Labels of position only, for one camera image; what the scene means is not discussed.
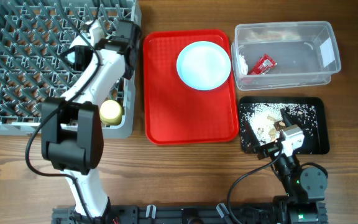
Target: plastic crate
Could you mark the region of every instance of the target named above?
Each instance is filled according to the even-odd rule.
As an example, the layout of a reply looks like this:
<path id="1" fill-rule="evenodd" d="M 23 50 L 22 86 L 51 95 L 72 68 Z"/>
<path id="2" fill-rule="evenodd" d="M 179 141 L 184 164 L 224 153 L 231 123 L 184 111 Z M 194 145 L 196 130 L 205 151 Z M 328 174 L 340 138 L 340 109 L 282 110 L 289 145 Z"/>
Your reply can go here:
<path id="1" fill-rule="evenodd" d="M 265 75 L 247 75 L 264 54 L 277 65 Z M 232 62 L 240 90 L 324 85 L 341 70 L 333 28 L 328 22 L 272 22 L 236 27 Z"/>
<path id="2" fill-rule="evenodd" d="M 0 1 L 0 135 L 26 135 L 41 122 L 40 106 L 48 96 L 59 97 L 78 80 L 79 71 L 57 59 L 68 49 L 75 32 L 62 13 L 80 28 L 94 19 L 97 8 L 91 0 L 62 0 L 60 12 L 54 0 Z M 102 0 L 99 21 L 106 35 L 115 33 L 120 19 L 141 25 L 136 0 Z M 105 138 L 126 138 L 132 133 L 135 75 L 121 79 L 110 99 L 122 103 L 124 116 L 118 126 L 103 125 Z M 63 128 L 76 130 L 76 124 Z"/>

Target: wood grain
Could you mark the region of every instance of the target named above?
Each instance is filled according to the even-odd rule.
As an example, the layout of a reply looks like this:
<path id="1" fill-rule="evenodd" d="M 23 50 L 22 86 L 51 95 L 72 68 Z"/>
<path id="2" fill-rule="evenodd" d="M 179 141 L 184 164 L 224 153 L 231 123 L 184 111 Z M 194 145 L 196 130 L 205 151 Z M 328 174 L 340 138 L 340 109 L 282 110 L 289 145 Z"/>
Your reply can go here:
<path id="1" fill-rule="evenodd" d="M 164 30 L 222 29 L 234 40 L 238 24 L 329 21 L 341 54 L 342 71 L 330 84 L 246 95 L 317 96 L 325 104 L 331 151 L 300 156 L 329 172 L 326 203 L 330 223 L 358 223 L 358 1 L 140 1 L 145 35 Z M 125 140 L 106 140 L 99 165 L 106 193 L 115 205 L 211 205 L 225 201 L 232 182 L 265 164 L 241 152 L 239 138 L 219 144 L 157 147 L 144 131 L 141 68 L 137 73 L 135 126 Z M 66 180 L 38 177 L 25 166 L 27 137 L 0 136 L 0 223 L 50 223 L 53 207 L 74 203 Z M 36 168 L 55 172 L 40 156 L 40 138 L 31 158 Z M 235 202 L 269 202 L 284 194 L 271 170 L 237 186 Z"/>

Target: gray crate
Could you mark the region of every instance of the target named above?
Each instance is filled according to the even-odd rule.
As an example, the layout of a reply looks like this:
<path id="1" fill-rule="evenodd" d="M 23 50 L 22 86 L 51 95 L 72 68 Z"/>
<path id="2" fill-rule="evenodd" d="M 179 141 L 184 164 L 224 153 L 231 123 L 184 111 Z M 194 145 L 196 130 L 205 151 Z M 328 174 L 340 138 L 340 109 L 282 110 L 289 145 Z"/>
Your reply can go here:
<path id="1" fill-rule="evenodd" d="M 120 19 L 141 25 L 136 0 L 101 0 L 99 21 L 105 33 L 115 34 Z M 26 135 L 41 122 L 40 106 L 48 96 L 59 97 L 78 80 L 81 72 L 71 71 L 56 55 L 70 47 L 76 37 L 62 18 L 65 13 L 79 28 L 94 18 L 91 0 L 0 0 L 0 135 Z M 121 79 L 110 99 L 121 102 L 124 116 L 119 126 L 103 126 L 105 138 L 126 138 L 132 133 L 135 103 L 135 75 Z M 76 130 L 76 124 L 64 126 Z"/>

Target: clear plastic container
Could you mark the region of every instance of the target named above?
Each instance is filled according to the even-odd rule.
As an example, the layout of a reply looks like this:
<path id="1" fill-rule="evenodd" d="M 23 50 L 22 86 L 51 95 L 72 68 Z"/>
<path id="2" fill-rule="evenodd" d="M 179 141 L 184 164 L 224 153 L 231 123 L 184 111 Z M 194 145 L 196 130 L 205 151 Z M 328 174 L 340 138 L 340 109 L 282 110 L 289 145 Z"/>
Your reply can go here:
<path id="1" fill-rule="evenodd" d="M 233 70 L 240 90 L 324 85 L 341 70 L 333 28 L 328 22 L 272 22 L 236 27 Z M 264 75 L 247 75 L 268 54 L 277 65 Z"/>

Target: red tray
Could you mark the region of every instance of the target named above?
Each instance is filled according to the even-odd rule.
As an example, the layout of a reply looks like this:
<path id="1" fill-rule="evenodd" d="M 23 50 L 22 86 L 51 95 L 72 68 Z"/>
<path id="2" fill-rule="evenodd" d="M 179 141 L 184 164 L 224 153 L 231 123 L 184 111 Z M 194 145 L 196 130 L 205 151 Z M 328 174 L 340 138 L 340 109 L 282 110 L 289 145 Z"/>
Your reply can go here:
<path id="1" fill-rule="evenodd" d="M 192 89 L 178 75 L 179 53 L 202 40 L 231 56 L 227 35 L 217 29 L 155 32 L 144 40 L 145 128 L 155 144 L 230 141 L 239 132 L 233 72 L 210 91 Z"/>

